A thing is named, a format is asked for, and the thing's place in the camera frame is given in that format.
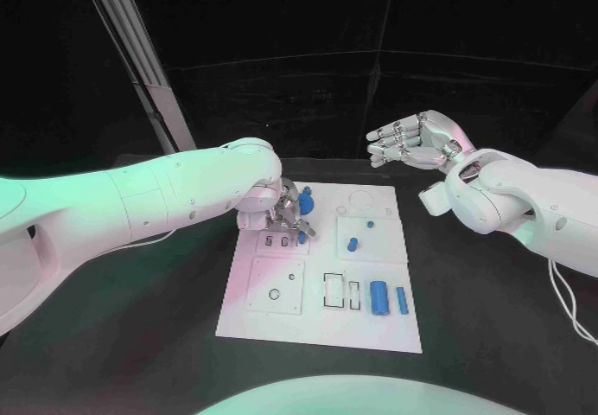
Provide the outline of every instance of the blue object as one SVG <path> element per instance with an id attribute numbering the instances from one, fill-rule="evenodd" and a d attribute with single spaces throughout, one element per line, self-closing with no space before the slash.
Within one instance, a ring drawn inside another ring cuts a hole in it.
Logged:
<path id="1" fill-rule="evenodd" d="M 404 298 L 404 289 L 401 287 L 396 287 L 396 297 L 399 298 L 400 314 L 407 314 L 407 299 Z"/>
<path id="2" fill-rule="evenodd" d="M 354 252 L 357 249 L 357 238 L 348 240 L 348 247 L 345 248 L 350 252 Z"/>
<path id="3" fill-rule="evenodd" d="M 298 195 L 298 210 L 301 216 L 303 214 L 308 214 L 314 210 L 314 200 L 311 199 L 311 196 L 305 193 L 301 193 Z"/>
<path id="4" fill-rule="evenodd" d="M 388 315 L 388 292 L 386 291 L 386 283 L 383 281 L 370 282 L 370 296 L 371 314 L 374 316 Z"/>

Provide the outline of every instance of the robotic hand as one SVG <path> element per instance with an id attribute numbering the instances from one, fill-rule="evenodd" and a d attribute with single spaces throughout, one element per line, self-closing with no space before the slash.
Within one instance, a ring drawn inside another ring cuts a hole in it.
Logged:
<path id="1" fill-rule="evenodd" d="M 315 236 L 298 204 L 280 160 L 257 138 L 120 169 L 0 178 L 0 335 L 87 260 L 231 208 L 242 229 L 280 227 Z"/>
<path id="2" fill-rule="evenodd" d="M 598 177 L 538 169 L 497 150 L 476 150 L 456 123 L 426 111 L 365 138 L 371 166 L 391 160 L 437 169 L 442 182 L 419 193 L 427 212 L 452 209 L 478 233 L 508 233 L 530 251 L 598 277 Z"/>

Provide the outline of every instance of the white cable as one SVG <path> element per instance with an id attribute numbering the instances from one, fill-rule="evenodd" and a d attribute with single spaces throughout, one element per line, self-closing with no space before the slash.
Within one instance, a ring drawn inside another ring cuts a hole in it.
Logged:
<path id="1" fill-rule="evenodd" d="M 560 300 L 560 303 L 563 304 L 564 312 L 569 315 L 570 323 L 573 324 L 574 332 L 576 332 L 576 334 L 579 334 L 579 336 L 586 341 L 592 342 L 598 346 L 598 340 L 595 340 L 593 336 L 589 334 L 589 332 L 584 329 L 584 327 L 582 326 L 582 324 L 576 321 L 576 300 L 574 300 L 574 294 L 573 294 L 573 291 L 570 290 L 569 284 L 566 283 L 566 281 L 563 279 L 563 276 L 560 275 L 560 272 L 557 271 L 556 262 L 551 259 L 547 260 L 547 273 L 550 275 L 550 282 L 551 282 L 551 286 L 554 288 L 554 293 L 556 293 L 557 299 Z M 566 287 L 566 290 L 569 292 L 569 296 L 570 296 L 570 310 L 566 307 L 566 302 L 564 302 L 563 296 L 560 295 L 560 291 L 557 290 L 557 287 L 556 287 L 554 273 L 556 273 L 557 277 L 560 278 L 560 282 L 563 283 L 563 285 Z"/>
<path id="2" fill-rule="evenodd" d="M 118 246 L 116 248 L 108 249 L 106 251 L 99 253 L 99 255 L 96 255 L 93 258 L 99 257 L 100 255 L 105 255 L 109 252 L 118 251 L 119 249 L 135 248 L 136 246 L 144 246 L 144 245 L 154 244 L 155 242 L 161 242 L 162 240 L 165 240 L 174 234 L 174 231 L 175 231 L 175 229 L 172 229 L 161 238 L 158 238 L 155 240 L 149 240 L 148 242 L 142 242 L 139 244 L 122 245 L 122 246 Z"/>

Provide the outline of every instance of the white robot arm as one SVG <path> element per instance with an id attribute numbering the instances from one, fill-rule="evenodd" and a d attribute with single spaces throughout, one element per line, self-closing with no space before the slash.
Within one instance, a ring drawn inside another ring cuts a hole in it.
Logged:
<path id="1" fill-rule="evenodd" d="M 452 209 L 478 233 L 508 233 L 530 251 L 598 277 L 598 177 L 538 169 L 497 150 L 476 150 L 456 123 L 426 111 L 365 136 L 371 166 L 400 160 L 446 174 L 419 193 L 427 212 Z"/>
<path id="2" fill-rule="evenodd" d="M 0 179 L 0 335 L 87 260 L 231 208 L 242 229 L 280 226 L 315 235 L 280 160 L 257 138 L 120 169 Z"/>

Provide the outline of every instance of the cable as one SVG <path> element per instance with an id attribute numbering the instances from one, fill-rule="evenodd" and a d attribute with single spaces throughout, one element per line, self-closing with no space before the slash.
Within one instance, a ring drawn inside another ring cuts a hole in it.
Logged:
<path id="1" fill-rule="evenodd" d="M 579 336 L 586 341 L 592 342 L 598 346 L 598 340 L 589 334 L 589 331 L 584 329 L 584 327 L 582 326 L 582 324 L 576 321 L 576 300 L 574 300 L 574 294 L 573 294 L 573 291 L 570 290 L 569 284 L 566 283 L 566 281 L 563 279 L 563 276 L 560 275 L 560 272 L 557 271 L 556 262 L 551 259 L 547 260 L 547 274 L 550 276 L 550 282 L 551 282 L 551 286 L 554 288 L 554 293 L 556 293 L 557 299 L 560 300 L 560 304 L 563 304 L 563 309 L 564 309 L 566 315 L 569 316 L 570 323 L 573 324 L 574 332 L 576 332 L 576 334 L 579 334 Z M 559 291 L 559 289 L 556 287 L 554 274 L 560 278 L 560 282 L 563 283 L 563 285 L 566 287 L 566 290 L 569 292 L 569 297 L 570 297 L 570 310 L 566 307 L 566 302 L 564 302 L 563 296 L 560 295 L 560 291 Z"/>
<path id="2" fill-rule="evenodd" d="M 175 229 L 172 229 L 161 238 L 155 240 L 149 240 L 148 242 L 141 242 L 139 244 L 122 245 L 122 246 L 118 246 L 116 248 L 108 249 L 106 251 L 99 253 L 93 258 L 99 257 L 100 255 L 105 255 L 109 252 L 118 251 L 119 249 L 135 248 L 136 246 L 145 246 L 145 245 L 154 244 L 155 242 L 161 242 L 174 234 L 174 231 Z"/>
<path id="3" fill-rule="evenodd" d="M 157 107 L 155 102 L 152 101 L 152 97 L 149 95 L 149 91 L 146 90 L 146 86 L 145 86 L 145 83 L 142 81 L 142 76 L 139 74 L 136 66 L 133 65 L 133 59 L 131 58 L 131 55 L 128 53 L 128 50 L 126 50 L 126 47 L 123 45 L 120 36 L 118 35 L 118 30 L 116 30 L 115 24 L 112 23 L 112 20 L 109 18 L 108 10 L 105 9 L 105 5 L 102 4 L 100 0 L 93 0 L 93 5 L 96 6 L 96 11 L 97 11 L 99 16 L 103 20 L 103 24 L 105 24 L 105 28 L 108 29 L 108 33 L 112 36 L 112 40 L 115 41 L 115 48 L 118 49 L 118 52 L 120 53 L 120 56 L 122 56 L 122 59 L 123 59 L 123 63 L 125 63 L 125 65 L 128 66 L 128 68 L 131 70 L 131 74 L 133 76 L 133 82 L 136 82 L 136 85 L 139 86 L 141 91 L 142 91 L 142 96 L 145 97 L 146 103 L 149 104 L 151 113 L 148 114 L 148 116 L 149 116 L 149 118 L 154 118 L 155 121 L 158 122 L 161 130 L 164 131 L 165 137 L 168 139 L 171 148 L 178 153 L 180 148 L 177 146 L 177 142 L 174 141 L 174 137 L 171 136 L 168 126 L 165 125 L 165 122 L 164 122 L 164 117 L 161 116 L 158 107 Z"/>

